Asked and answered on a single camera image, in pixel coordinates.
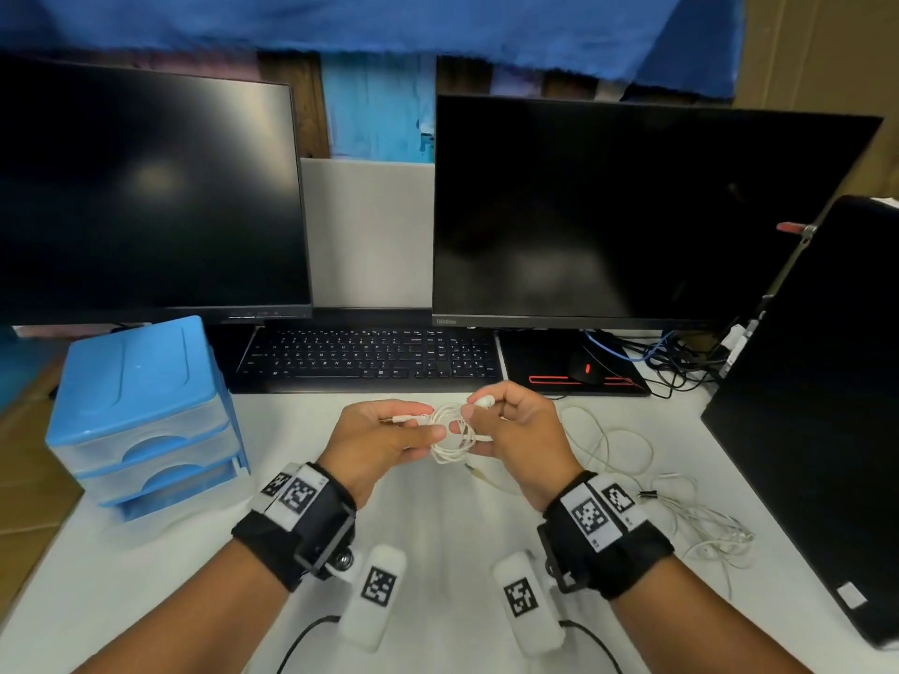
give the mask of black mouse pad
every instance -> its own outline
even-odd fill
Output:
[[[548,396],[649,395],[649,385],[628,361],[603,352],[578,330],[501,330],[500,348],[509,380]],[[614,343],[610,349],[624,354]],[[568,376],[572,353],[587,346],[606,368],[601,384],[584,384]]]

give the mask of black pc case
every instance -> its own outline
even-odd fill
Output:
[[[880,648],[899,645],[898,286],[899,210],[840,198],[702,415]]]

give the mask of white desk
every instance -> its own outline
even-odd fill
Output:
[[[363,399],[373,397],[237,396],[257,480],[267,481],[288,461],[317,456],[343,405]],[[408,399],[440,405],[461,402],[464,396]],[[855,632],[708,433],[700,421],[707,399],[699,389],[668,401],[585,398],[558,405],[589,407],[604,428],[629,428],[645,435],[656,445],[651,472],[676,470],[697,477],[704,503],[735,515],[758,533],[754,566],[732,572],[734,603],[806,665],[818,674],[899,671],[899,652],[877,652]],[[613,462],[622,454],[625,463],[639,464],[645,454],[639,440],[619,437],[624,442],[612,438]],[[508,477],[497,462],[483,468],[494,480]],[[649,506],[653,520],[670,529],[667,513],[652,509],[657,504]],[[244,510],[242,504],[197,515],[140,549],[111,553],[98,545],[95,511],[82,501],[0,634],[0,671],[71,671],[190,577],[225,543]],[[356,651],[338,639],[332,625],[322,625],[304,640],[285,671],[612,671],[602,652],[580,634],[569,634],[562,651],[538,663],[527,663],[517,650],[489,568],[523,548],[542,556],[535,532],[538,520],[523,498],[504,494],[459,466],[440,466],[428,458],[395,469],[360,513],[357,533],[362,547],[385,542],[409,554],[409,575],[380,651]],[[684,542],[676,541],[681,551]],[[724,591],[719,565],[691,566]],[[304,582],[260,645],[249,672],[272,674],[304,626],[340,612],[346,591],[346,585],[335,580]],[[561,602],[570,618],[601,636],[624,672],[646,671],[598,595],[581,592]]]

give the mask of black monitor screen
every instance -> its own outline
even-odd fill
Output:
[[[880,118],[441,96],[435,319],[749,315]]]
[[[0,321],[311,304],[288,87],[12,57],[0,76]]]

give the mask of black wrist strap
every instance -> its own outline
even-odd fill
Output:
[[[559,589],[597,589],[612,600],[662,558],[668,538],[612,476],[585,472],[546,508],[538,527],[547,565]]]
[[[330,577],[324,564],[353,542],[356,504],[317,464],[288,464],[250,502],[231,530],[288,591],[309,572]]]

